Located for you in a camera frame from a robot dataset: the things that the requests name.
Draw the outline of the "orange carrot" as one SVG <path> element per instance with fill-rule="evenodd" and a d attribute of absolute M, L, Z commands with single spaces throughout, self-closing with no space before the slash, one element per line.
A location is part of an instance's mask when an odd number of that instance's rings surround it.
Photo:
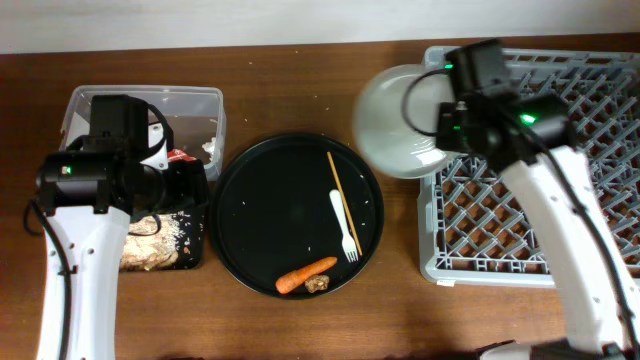
<path fill-rule="evenodd" d="M 338 259 L 336 257 L 325 257 L 303 268 L 291 271 L 281 276 L 276 281 L 276 289 L 280 294 L 287 294 L 302 285 L 312 276 L 319 275 L 320 273 L 330 269 L 337 263 L 337 261 Z"/>

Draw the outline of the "red snack wrapper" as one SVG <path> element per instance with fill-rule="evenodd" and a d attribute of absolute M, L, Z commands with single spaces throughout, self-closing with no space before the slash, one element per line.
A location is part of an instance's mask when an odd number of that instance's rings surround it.
<path fill-rule="evenodd" d="M 176 161 L 191 162 L 191 161 L 196 161 L 195 157 L 190 156 L 190 155 L 186 154 L 184 151 L 179 150 L 179 149 L 173 149 L 173 150 L 169 151 L 167 153 L 167 157 L 168 157 L 168 161 L 169 162 L 176 162 Z"/>

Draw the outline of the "white plastic fork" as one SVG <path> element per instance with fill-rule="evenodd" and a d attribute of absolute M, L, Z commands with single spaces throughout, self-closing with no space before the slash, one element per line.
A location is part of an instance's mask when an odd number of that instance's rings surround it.
<path fill-rule="evenodd" d="M 329 192 L 329 198 L 342 233 L 341 245 L 343 248 L 343 252 L 349 263 L 357 262 L 359 260 L 359 255 L 356 247 L 356 242 L 349 232 L 341 193 L 337 189 L 333 189 Z"/>

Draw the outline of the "brown food scrap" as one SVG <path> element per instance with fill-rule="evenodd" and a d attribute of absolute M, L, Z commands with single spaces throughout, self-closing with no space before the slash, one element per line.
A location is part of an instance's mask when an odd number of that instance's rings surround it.
<path fill-rule="evenodd" d="M 327 275 L 312 275 L 305 281 L 304 285 L 309 293 L 315 293 L 327 290 L 329 283 L 330 277 Z"/>

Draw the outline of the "black rectangular tray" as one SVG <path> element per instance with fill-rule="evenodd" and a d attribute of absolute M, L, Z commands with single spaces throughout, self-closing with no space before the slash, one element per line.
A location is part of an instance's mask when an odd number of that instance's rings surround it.
<path fill-rule="evenodd" d="M 206 211 L 209 205 L 209 201 L 207 205 L 203 205 L 200 207 L 191 208 L 188 210 L 180 211 L 184 212 L 187 215 L 190 215 L 192 229 L 189 231 L 190 239 L 191 239 L 191 256 L 188 258 L 186 255 L 182 255 L 179 257 L 178 262 L 164 270 L 183 270 L 183 269 L 192 269 L 196 267 L 202 257 L 203 252 L 203 242 L 205 239 L 205 226 L 204 226 L 204 218 L 206 215 Z M 136 210 L 131 220 L 131 224 L 138 222 L 144 217 L 151 215 L 163 215 L 163 214 L 150 214 L 145 210 Z M 150 271 L 121 271 L 121 272 L 150 272 Z"/>

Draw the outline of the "round black serving tray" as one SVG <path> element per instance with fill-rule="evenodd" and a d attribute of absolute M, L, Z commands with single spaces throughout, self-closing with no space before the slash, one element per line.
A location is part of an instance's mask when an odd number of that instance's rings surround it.
<path fill-rule="evenodd" d="M 349 263 L 329 192 L 333 156 L 363 255 Z M 349 147 L 325 136 L 285 134 L 237 156 L 218 178 L 210 210 L 212 245 L 227 270 L 248 288 L 280 294 L 281 276 L 325 257 L 329 292 L 353 280 L 377 249 L 384 201 L 374 173 Z"/>

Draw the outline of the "grey plate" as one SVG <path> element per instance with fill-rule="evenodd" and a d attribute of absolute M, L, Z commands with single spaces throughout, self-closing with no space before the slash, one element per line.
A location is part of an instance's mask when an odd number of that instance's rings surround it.
<path fill-rule="evenodd" d="M 353 133 L 362 157 L 377 171 L 394 178 L 416 179 L 445 168 L 457 154 L 436 147 L 435 139 L 414 129 L 434 132 L 439 105 L 451 102 L 453 94 L 444 75 L 421 80 L 411 90 L 407 112 L 402 117 L 401 100 L 409 85 L 430 69 L 422 64 L 389 68 L 370 80 L 358 96 Z"/>

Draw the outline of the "rice and peanut shells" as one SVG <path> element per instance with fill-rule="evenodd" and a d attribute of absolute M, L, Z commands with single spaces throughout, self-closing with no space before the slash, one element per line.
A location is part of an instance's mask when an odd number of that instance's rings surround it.
<path fill-rule="evenodd" d="M 182 255 L 191 256 L 190 215 L 151 215 L 129 227 L 120 259 L 120 271 L 164 270 Z"/>

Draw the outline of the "wooden chopstick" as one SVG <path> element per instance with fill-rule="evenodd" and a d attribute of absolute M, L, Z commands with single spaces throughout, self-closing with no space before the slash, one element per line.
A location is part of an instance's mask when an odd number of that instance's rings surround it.
<path fill-rule="evenodd" d="M 348 203 L 347 203 L 345 192 L 343 190 L 343 187 L 342 187 L 342 184 L 341 184 L 341 181 L 340 181 L 340 177 L 339 177 L 338 172 L 337 172 L 337 168 L 336 168 L 333 156 L 332 156 L 332 154 L 330 152 L 327 153 L 327 158 L 328 158 L 328 163 L 329 163 L 329 166 L 330 166 L 330 169 L 331 169 L 331 172 L 332 172 L 335 184 L 336 184 L 336 189 L 341 193 L 343 206 L 344 206 L 344 209 L 345 209 L 345 212 L 346 212 L 347 224 L 348 224 L 348 227 L 349 227 L 349 232 L 350 232 L 351 236 L 355 239 L 356 247 L 357 247 L 357 251 L 358 251 L 358 255 L 359 255 L 359 259 L 360 259 L 360 257 L 363 255 L 363 251 L 362 251 L 362 248 L 361 248 L 361 245 L 360 245 L 360 242 L 359 242 L 359 238 L 358 238 L 358 235 L 357 235 L 357 232 L 356 232 L 356 228 L 355 228 L 355 225 L 354 225 L 354 222 L 353 222 L 353 219 L 352 219 L 352 216 L 351 216 L 351 212 L 350 212 L 350 209 L 349 209 L 349 206 L 348 206 Z"/>

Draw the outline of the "clear plastic waste bin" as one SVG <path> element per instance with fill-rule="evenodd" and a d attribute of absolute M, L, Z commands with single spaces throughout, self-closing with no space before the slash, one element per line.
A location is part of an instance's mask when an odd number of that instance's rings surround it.
<path fill-rule="evenodd" d="M 222 170 L 226 135 L 223 94 L 217 88 L 161 85 L 83 85 L 70 98 L 62 122 L 61 149 L 89 132 L 91 100 L 96 95 L 125 94 L 155 105 L 166 117 L 174 133 L 174 147 L 203 162 L 209 182 Z M 202 149 L 216 138 L 215 157 Z"/>

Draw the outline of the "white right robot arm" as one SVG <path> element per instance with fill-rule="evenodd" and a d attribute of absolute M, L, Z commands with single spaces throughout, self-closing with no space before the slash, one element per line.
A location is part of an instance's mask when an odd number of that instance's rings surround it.
<path fill-rule="evenodd" d="M 566 104 L 474 95 L 444 102 L 436 145 L 483 158 L 524 211 L 563 303 L 565 340 L 529 356 L 639 356 L 639 291 L 616 247 Z"/>

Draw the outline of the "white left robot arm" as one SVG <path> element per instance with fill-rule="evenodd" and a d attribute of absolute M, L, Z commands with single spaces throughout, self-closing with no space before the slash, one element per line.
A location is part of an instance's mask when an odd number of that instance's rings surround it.
<path fill-rule="evenodd" d="M 59 152 L 39 169 L 29 205 L 44 230 L 40 359 L 112 359 L 119 263 L 130 223 L 204 206 L 202 162 L 158 166 L 123 154 Z"/>

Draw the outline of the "grey dishwasher rack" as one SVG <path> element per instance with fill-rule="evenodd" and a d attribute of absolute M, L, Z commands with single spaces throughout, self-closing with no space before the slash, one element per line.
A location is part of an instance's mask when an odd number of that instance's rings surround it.
<path fill-rule="evenodd" d="M 639 56 L 503 51 L 522 96 L 567 103 L 615 243 L 639 276 Z M 420 271 L 438 285 L 549 288 L 543 251 L 513 195 L 478 158 L 455 155 L 420 181 Z"/>

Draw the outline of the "crumpled white tissue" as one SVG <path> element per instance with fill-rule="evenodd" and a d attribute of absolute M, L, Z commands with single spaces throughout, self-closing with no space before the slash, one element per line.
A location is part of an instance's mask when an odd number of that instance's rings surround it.
<path fill-rule="evenodd" d="M 202 145 L 202 149 L 209 155 L 210 159 L 215 157 L 216 138 L 212 137 Z"/>

